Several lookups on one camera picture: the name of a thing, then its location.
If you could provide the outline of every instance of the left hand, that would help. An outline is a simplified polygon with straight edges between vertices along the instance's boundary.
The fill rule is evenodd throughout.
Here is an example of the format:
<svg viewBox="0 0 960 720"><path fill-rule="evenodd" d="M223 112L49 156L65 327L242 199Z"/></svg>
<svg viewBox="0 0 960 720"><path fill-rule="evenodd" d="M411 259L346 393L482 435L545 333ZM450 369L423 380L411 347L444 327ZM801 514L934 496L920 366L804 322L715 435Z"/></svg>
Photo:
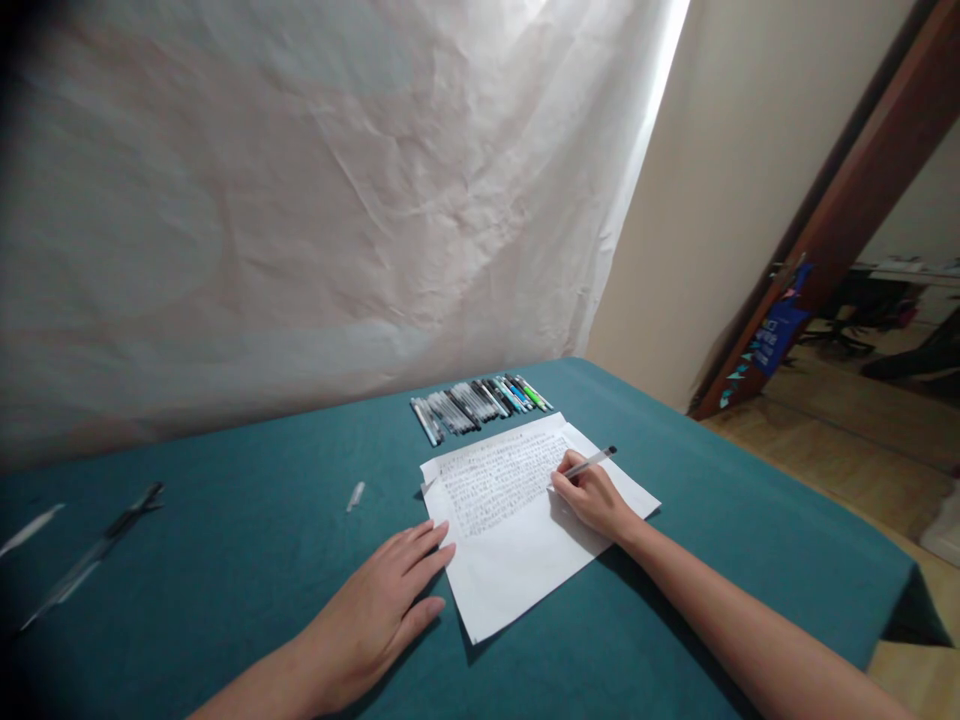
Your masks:
<svg viewBox="0 0 960 720"><path fill-rule="evenodd" d="M427 555L447 529L428 520L387 540L294 640L317 662L318 713L366 693L443 610L440 597L410 605L456 552L451 544Z"/></svg>

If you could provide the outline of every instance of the wall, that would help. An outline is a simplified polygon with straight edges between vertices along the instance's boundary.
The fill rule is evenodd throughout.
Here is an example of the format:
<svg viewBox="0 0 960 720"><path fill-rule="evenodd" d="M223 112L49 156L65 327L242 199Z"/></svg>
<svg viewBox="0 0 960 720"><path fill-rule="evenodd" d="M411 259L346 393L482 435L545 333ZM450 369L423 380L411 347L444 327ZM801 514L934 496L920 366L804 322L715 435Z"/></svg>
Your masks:
<svg viewBox="0 0 960 720"><path fill-rule="evenodd" d="M940 143L860 259L919 255L942 265L960 256L960 123Z"/></svg>
<svg viewBox="0 0 960 720"><path fill-rule="evenodd" d="M691 3L587 359L686 411L911 7Z"/></svg>

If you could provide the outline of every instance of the teal tablecloth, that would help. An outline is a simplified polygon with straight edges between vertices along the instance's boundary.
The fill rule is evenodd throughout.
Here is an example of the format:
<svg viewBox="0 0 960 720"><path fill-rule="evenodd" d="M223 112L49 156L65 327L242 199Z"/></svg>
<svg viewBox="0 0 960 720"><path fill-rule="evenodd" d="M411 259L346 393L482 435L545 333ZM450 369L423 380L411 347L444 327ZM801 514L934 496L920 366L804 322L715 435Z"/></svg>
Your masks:
<svg viewBox="0 0 960 720"><path fill-rule="evenodd" d="M522 374L663 502L651 523L864 668L891 621L948 641L914 562L869 525L582 360ZM64 605L9 647L5 682L57 717L182 716L299 631L380 543L426 519L419 465L541 417L429 447L411 393L5 478L5 629L157 480L142 519ZM354 512L344 509L358 480ZM753 713L618 548L490 641L442 621L352 712L377 717L735 717ZM909 615L897 618L904 604Z"/></svg>

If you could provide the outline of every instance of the door frame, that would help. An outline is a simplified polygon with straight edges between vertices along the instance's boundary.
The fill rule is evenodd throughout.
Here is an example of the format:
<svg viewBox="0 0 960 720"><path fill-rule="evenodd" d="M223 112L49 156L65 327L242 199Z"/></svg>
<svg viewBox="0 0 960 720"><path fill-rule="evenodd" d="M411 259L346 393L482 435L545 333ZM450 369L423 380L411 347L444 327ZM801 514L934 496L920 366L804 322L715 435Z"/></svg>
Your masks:
<svg viewBox="0 0 960 720"><path fill-rule="evenodd" d="M763 390L749 346L793 271L814 263L797 306L815 316L960 116L958 89L960 0L919 0L781 241L779 270L757 283L694 396L694 419Z"/></svg>

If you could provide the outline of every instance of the right hand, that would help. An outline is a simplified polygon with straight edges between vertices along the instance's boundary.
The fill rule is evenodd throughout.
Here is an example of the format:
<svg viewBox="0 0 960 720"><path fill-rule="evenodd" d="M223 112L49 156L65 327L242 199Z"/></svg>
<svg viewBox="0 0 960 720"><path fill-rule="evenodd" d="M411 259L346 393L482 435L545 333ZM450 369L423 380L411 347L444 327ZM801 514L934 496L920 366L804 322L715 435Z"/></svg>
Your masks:
<svg viewBox="0 0 960 720"><path fill-rule="evenodd" d="M599 465L577 475L576 485L563 476L585 459L580 453L567 450L560 466L550 474L553 489L570 504L580 520L610 540L620 542L626 528L639 516L623 501L607 471Z"/></svg>

